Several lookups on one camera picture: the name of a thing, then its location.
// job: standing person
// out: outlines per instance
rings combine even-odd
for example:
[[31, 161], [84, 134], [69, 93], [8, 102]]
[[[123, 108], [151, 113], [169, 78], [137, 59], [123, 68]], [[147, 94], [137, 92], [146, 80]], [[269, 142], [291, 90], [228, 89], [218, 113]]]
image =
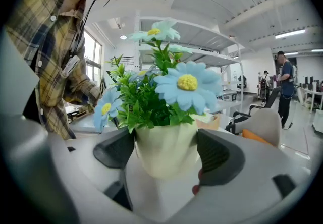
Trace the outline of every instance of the standing person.
[[[23, 115], [63, 139], [75, 138], [63, 99], [96, 105], [101, 96], [100, 88], [86, 75], [81, 29], [85, 3], [86, 0], [20, 0], [6, 23], [10, 39], [39, 77]], [[74, 53], [76, 36], [80, 43]], [[64, 71], [71, 59], [77, 61], [75, 67]]]
[[262, 106], [264, 106], [269, 99], [270, 77], [268, 76], [268, 73], [268, 71], [264, 71], [263, 76], [261, 77], [261, 88], [265, 89], [265, 98], [262, 100]]
[[283, 65], [282, 74], [278, 76], [277, 81], [281, 82], [282, 90], [281, 97], [279, 99], [278, 113], [282, 119], [282, 128], [284, 128], [285, 123], [289, 114], [289, 105], [294, 94], [294, 79], [293, 79], [293, 66], [286, 59], [284, 52], [279, 51], [277, 54], [277, 60]]

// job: white flower pot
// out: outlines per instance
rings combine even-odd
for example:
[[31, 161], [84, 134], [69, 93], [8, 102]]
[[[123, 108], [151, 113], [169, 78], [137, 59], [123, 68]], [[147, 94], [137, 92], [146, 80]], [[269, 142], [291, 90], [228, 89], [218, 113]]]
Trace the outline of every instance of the white flower pot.
[[136, 129], [136, 148], [144, 169], [153, 177], [169, 179], [192, 168], [199, 159], [197, 125]]

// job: green foliage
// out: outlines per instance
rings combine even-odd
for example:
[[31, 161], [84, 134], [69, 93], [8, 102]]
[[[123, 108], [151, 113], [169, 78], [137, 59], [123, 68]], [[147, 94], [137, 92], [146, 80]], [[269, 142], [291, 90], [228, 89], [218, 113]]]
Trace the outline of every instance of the green foliage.
[[[160, 69], [162, 75], [168, 73], [167, 68], [175, 68], [177, 61], [182, 56], [181, 53], [169, 53], [169, 44], [164, 49], [161, 48], [162, 41], [153, 38], [146, 43], [152, 47], [155, 58], [155, 65]], [[167, 105], [165, 100], [159, 99], [159, 94], [155, 92], [157, 84], [153, 82], [155, 73], [147, 72], [140, 80], [130, 81], [132, 74], [125, 72], [124, 64], [120, 64], [122, 56], [114, 58], [111, 62], [116, 68], [111, 71], [118, 76], [117, 85], [120, 86], [123, 101], [123, 111], [119, 110], [119, 127], [128, 126], [130, 132], [134, 128], [154, 128], [155, 126], [179, 125], [193, 123], [191, 114], [196, 114], [194, 108], [182, 111], [178, 104]]]

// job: window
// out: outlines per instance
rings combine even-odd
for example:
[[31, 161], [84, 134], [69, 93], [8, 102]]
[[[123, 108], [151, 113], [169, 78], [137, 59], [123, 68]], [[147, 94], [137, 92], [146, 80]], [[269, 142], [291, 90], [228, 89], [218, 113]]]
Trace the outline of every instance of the window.
[[101, 52], [102, 45], [98, 41], [84, 31], [85, 38], [85, 54], [86, 75], [91, 81], [95, 81], [97, 85], [101, 82]]

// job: plaid shirt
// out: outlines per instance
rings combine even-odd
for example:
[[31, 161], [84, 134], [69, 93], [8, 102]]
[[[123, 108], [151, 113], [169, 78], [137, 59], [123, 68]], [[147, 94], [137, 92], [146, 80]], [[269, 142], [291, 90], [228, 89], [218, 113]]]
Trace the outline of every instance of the plaid shirt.
[[80, 31], [85, 2], [79, 8], [59, 13], [64, 0], [21, 0], [6, 24], [9, 37], [28, 65], [37, 56], [35, 88], [41, 124], [63, 139], [75, 138], [69, 128], [63, 99], [77, 104], [96, 104], [100, 89], [86, 76], [84, 33], [77, 48], [80, 58], [66, 76], [63, 69], [69, 60], [68, 50], [76, 31]]

